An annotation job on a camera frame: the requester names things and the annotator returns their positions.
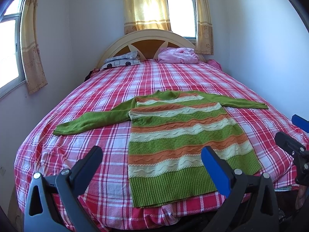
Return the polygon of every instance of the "silver bolt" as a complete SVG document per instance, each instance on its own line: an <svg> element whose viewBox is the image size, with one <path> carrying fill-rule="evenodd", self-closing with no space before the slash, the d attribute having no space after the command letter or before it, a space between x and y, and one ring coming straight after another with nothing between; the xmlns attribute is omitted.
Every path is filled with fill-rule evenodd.
<svg viewBox="0 0 309 232"><path fill-rule="evenodd" d="M62 175L68 175L69 173L70 173L69 169L64 169L64 170L61 171Z"/></svg>
<svg viewBox="0 0 309 232"><path fill-rule="evenodd" d="M265 179L269 179L269 178L270 178L270 175L269 175L269 173L263 173L263 177L264 177Z"/></svg>
<svg viewBox="0 0 309 232"><path fill-rule="evenodd" d="M241 169L239 169L239 168L236 168L235 170L234 170L234 173L236 174L236 175L242 175L242 170Z"/></svg>
<svg viewBox="0 0 309 232"><path fill-rule="evenodd" d="M33 178L35 178L35 179L38 179L38 178L40 178L41 177L41 174L40 173L35 173L34 175L33 175Z"/></svg>

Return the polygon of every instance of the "beige curtain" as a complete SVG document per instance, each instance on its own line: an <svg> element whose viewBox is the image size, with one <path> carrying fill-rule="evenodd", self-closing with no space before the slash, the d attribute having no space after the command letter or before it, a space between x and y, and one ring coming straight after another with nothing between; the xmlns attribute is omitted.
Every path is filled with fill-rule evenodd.
<svg viewBox="0 0 309 232"><path fill-rule="evenodd" d="M214 54L214 36L208 0L196 0L197 4L197 54Z"/></svg>
<svg viewBox="0 0 309 232"><path fill-rule="evenodd" d="M25 0L20 27L21 56L29 94L47 85L37 43L37 1Z"/></svg>
<svg viewBox="0 0 309 232"><path fill-rule="evenodd" d="M124 0L125 34L159 29L171 31L167 0Z"/></svg>

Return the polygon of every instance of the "wooden headboard panel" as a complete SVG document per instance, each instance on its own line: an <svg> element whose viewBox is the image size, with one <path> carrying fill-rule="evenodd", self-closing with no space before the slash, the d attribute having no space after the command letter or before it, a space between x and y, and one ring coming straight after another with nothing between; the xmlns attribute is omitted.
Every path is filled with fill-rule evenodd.
<svg viewBox="0 0 309 232"><path fill-rule="evenodd" d="M126 54L130 51L138 51L141 61L146 59L157 59L161 47L185 47L194 49L195 46L187 39L163 30L142 30L132 32L113 43L103 54L97 68L101 68L104 60L110 57Z"/></svg>

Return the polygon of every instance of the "wall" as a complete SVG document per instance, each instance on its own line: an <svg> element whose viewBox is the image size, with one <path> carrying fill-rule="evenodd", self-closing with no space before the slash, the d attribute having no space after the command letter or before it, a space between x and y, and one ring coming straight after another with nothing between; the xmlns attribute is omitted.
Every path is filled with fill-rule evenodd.
<svg viewBox="0 0 309 232"><path fill-rule="evenodd" d="M5 212L14 186L16 152L37 125L76 84L69 32L69 0L39 0L37 38L48 85L28 95L23 84L0 100L0 205Z"/></svg>
<svg viewBox="0 0 309 232"><path fill-rule="evenodd" d="M228 25L224 0L209 0L214 28L214 56L228 68ZM124 35L123 0L70 0L70 31L78 81L100 60L104 51Z"/></svg>
<svg viewBox="0 0 309 232"><path fill-rule="evenodd" d="M225 0L229 73L288 118L309 119L309 33L288 0Z"/></svg>

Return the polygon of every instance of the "striped sweater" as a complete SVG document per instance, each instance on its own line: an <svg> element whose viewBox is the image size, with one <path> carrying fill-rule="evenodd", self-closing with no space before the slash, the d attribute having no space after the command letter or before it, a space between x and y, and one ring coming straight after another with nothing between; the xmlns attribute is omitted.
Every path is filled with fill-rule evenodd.
<svg viewBox="0 0 309 232"><path fill-rule="evenodd" d="M131 120L128 171L133 206L160 206L216 190L201 161L204 146L246 174L261 168L248 137L222 105L267 109L263 103L199 91L157 91L109 112L84 113L58 125L54 134Z"/></svg>

